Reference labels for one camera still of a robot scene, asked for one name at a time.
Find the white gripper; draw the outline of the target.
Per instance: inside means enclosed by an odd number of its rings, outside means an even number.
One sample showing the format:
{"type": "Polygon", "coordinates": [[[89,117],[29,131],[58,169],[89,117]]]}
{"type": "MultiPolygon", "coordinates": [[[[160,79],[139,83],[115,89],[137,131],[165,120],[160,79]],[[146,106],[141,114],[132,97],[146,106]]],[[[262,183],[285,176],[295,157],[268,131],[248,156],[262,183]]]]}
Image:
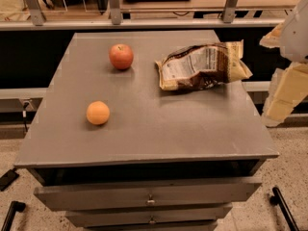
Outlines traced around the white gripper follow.
{"type": "Polygon", "coordinates": [[[276,68],[269,83],[262,122],[267,127],[283,123],[294,108],[308,96],[308,0],[300,0],[285,19],[259,42],[267,48],[278,48],[291,63],[276,68]]]}

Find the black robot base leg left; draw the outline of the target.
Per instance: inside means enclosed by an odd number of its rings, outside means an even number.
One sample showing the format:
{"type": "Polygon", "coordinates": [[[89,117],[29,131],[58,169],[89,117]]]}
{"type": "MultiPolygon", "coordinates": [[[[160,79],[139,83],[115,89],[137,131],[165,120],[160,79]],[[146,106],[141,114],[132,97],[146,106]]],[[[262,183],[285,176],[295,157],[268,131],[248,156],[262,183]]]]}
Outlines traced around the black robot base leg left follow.
{"type": "Polygon", "coordinates": [[[12,201],[9,210],[7,212],[7,215],[5,217],[1,231],[10,231],[15,214],[17,212],[22,213],[25,210],[25,208],[26,208],[25,203],[19,201],[12,201]]]}

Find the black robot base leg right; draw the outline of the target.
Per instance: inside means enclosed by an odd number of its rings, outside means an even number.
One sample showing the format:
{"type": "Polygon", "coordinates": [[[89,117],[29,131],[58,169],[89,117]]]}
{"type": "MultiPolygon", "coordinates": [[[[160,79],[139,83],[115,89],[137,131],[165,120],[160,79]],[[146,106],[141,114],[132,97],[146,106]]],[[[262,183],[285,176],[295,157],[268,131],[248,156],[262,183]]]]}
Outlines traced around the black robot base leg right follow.
{"type": "Polygon", "coordinates": [[[269,203],[272,206],[278,206],[282,212],[284,219],[290,228],[290,231],[299,231],[295,219],[278,187],[273,187],[272,195],[269,198],[269,203]]]}

